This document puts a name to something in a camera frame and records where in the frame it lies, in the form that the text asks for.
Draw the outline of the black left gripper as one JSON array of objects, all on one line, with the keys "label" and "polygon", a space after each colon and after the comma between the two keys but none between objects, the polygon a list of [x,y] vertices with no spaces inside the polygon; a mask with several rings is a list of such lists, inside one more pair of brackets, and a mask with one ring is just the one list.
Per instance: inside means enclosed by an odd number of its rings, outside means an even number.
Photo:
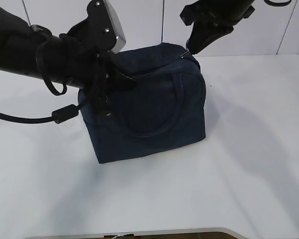
[{"label": "black left gripper", "polygon": [[106,74],[99,78],[94,106],[98,116],[109,117],[112,109],[107,89],[131,90],[136,81],[118,63],[114,53],[87,47],[87,28],[87,22],[80,22],[67,33],[53,36],[48,29],[37,25],[36,32],[44,41],[36,47],[36,77],[50,90],[54,89],[53,83],[85,88],[100,74],[101,60],[106,60]]}]

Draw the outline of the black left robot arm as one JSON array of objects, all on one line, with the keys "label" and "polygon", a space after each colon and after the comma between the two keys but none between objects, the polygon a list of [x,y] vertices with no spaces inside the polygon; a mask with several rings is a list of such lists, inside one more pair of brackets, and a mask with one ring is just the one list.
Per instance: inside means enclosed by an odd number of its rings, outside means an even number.
[{"label": "black left robot arm", "polygon": [[40,25],[28,25],[0,7],[0,70],[42,79],[55,96],[68,87],[84,89],[85,99],[38,119],[13,117],[0,113],[0,119],[24,124],[62,123],[76,117],[90,101],[103,110],[107,96],[132,89],[136,82],[116,61],[124,47],[125,36],[111,4],[93,0],[87,17],[67,33],[54,36]]}]

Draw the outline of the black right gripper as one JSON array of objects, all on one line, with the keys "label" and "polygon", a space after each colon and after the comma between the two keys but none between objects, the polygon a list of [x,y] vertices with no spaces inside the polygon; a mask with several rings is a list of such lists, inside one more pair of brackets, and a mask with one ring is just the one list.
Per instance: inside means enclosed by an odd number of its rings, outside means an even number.
[{"label": "black right gripper", "polygon": [[232,33],[233,26],[255,11],[252,4],[252,0],[198,0],[186,5],[180,18],[186,26],[194,23],[186,48],[191,54],[198,54]]}]

